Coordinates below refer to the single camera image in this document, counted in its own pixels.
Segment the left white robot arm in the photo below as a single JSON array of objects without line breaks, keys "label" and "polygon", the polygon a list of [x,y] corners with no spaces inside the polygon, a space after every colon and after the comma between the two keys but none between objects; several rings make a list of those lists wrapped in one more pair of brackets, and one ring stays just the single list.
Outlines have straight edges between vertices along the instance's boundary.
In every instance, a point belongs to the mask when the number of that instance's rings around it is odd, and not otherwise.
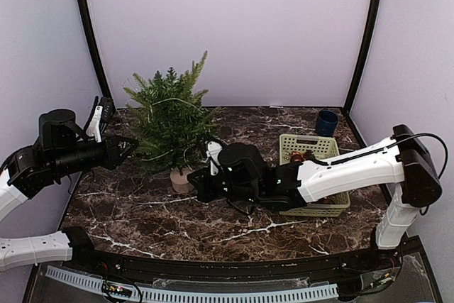
[{"label": "left white robot arm", "polygon": [[[88,136],[75,113],[56,109],[38,119],[39,136],[33,145],[12,153],[1,166],[1,217],[34,198],[42,189],[60,184],[63,177],[96,167],[114,170],[139,146],[134,138]],[[85,272],[100,266],[100,257],[80,227],[26,238],[1,239],[1,270],[53,261],[74,261]]]}]

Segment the small green christmas tree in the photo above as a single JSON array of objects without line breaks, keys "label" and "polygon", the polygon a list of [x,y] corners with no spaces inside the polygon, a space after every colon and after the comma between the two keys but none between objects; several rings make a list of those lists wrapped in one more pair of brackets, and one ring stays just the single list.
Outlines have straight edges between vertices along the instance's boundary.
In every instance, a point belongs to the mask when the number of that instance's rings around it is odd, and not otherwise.
[{"label": "small green christmas tree", "polygon": [[193,170],[202,163],[200,145],[217,131],[214,116],[218,110],[203,106],[208,91],[194,91],[208,55],[204,52],[181,74],[173,67],[166,73],[157,71],[150,79],[134,73],[135,85],[123,88],[137,104],[127,104],[139,140],[135,155],[154,170]]}]

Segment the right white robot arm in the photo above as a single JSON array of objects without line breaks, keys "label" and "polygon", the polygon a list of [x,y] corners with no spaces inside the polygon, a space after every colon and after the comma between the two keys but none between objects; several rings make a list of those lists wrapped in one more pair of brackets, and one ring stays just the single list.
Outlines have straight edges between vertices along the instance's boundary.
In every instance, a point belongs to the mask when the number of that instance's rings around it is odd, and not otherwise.
[{"label": "right white robot arm", "polygon": [[422,134],[404,125],[366,148],[323,160],[309,158],[269,167],[251,144],[205,143],[209,166],[188,175],[200,202],[218,197],[289,211],[334,194],[376,184],[394,184],[391,204],[375,229],[375,244],[362,255],[368,270],[389,259],[422,208],[440,199],[442,172],[436,171]]}]

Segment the pale green plastic basket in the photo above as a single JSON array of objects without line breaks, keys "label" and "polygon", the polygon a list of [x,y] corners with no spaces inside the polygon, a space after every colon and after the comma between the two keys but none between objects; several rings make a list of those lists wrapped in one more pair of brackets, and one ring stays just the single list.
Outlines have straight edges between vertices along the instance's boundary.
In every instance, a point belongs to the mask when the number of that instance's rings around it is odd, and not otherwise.
[{"label": "pale green plastic basket", "polygon": [[[289,163],[290,155],[294,152],[305,154],[311,151],[317,160],[331,158],[340,155],[337,142],[331,137],[302,136],[284,133],[279,136],[279,164]],[[309,203],[306,207],[280,211],[283,216],[304,217],[339,217],[350,207],[349,192],[324,197],[335,204],[321,204],[320,200]]]}]

